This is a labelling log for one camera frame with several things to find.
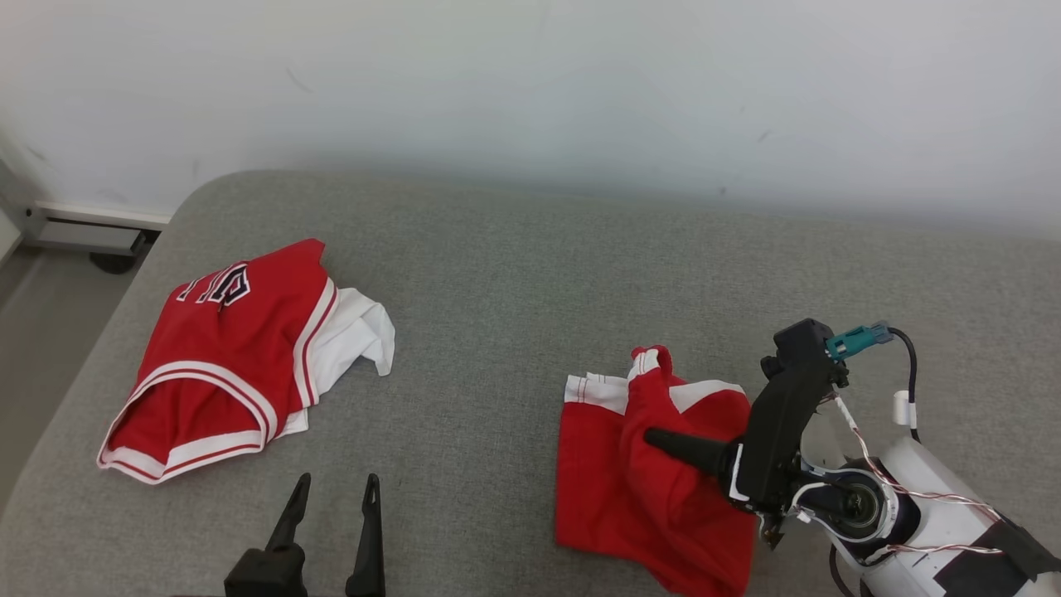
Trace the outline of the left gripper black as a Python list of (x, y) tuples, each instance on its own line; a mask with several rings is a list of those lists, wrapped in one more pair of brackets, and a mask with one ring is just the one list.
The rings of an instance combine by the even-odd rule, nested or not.
[[(225, 596), (308, 596), (303, 581), (306, 552), (295, 545), (303, 521), (312, 476), (303, 473), (289, 495), (265, 551), (250, 549), (224, 580)], [(347, 578), (347, 596), (385, 596), (385, 556), (381, 511), (381, 482), (369, 473), (361, 499), (361, 534), (355, 568)]]

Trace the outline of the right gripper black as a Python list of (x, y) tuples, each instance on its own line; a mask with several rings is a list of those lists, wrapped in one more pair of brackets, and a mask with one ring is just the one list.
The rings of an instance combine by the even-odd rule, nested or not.
[(811, 416), (823, 398), (848, 386), (849, 370), (827, 355), (788, 363), (765, 356), (759, 366), (767, 385), (753, 402), (742, 439), (721, 442), (653, 427), (644, 432), (644, 441), (714, 478), (729, 478), (733, 469), (735, 506), (775, 515), (792, 501), (792, 482), (800, 475), (796, 458)]

